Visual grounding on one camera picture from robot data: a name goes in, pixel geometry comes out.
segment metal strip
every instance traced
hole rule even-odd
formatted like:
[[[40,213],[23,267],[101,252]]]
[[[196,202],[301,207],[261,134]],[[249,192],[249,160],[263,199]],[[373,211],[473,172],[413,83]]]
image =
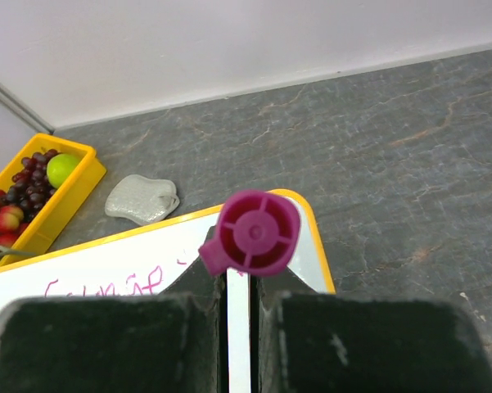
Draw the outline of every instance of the metal strip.
[[[55,129],[36,113],[30,110],[26,104],[10,93],[0,84],[0,102],[7,107],[13,114],[22,119],[36,133],[48,133],[53,135]]]

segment pink marker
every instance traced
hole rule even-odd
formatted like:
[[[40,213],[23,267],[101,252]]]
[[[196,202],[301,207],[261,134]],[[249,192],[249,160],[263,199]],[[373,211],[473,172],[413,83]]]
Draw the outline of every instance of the pink marker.
[[[283,196],[240,191],[224,204],[214,237],[198,249],[211,275],[234,268],[271,276],[286,268],[300,231],[300,216]]]

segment green apple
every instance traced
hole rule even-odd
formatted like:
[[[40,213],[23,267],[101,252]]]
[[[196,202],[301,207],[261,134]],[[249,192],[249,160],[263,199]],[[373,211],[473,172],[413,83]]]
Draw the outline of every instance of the green apple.
[[[54,188],[59,188],[73,172],[80,159],[71,154],[59,154],[47,163],[47,179]]]

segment yellow plastic tray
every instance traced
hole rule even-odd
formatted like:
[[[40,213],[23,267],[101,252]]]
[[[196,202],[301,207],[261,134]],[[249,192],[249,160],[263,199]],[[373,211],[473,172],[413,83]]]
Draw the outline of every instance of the yellow plastic tray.
[[[37,133],[0,173],[0,188],[7,192],[13,184],[11,177],[23,169],[23,157],[31,157],[36,151],[44,153],[50,149],[81,157],[81,161],[12,247],[36,255],[47,251],[106,173],[106,168],[98,160],[97,152],[92,147]],[[0,260],[0,266],[26,258],[7,255]]]

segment gray marble surface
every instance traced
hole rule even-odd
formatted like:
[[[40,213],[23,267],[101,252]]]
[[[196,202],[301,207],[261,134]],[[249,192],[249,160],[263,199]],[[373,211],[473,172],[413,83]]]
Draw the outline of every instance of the gray marble surface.
[[[492,361],[492,51],[57,135],[94,146],[108,174],[53,249],[134,228],[103,214],[128,174],[173,180],[175,215],[290,188],[314,208],[339,294],[448,300]]]

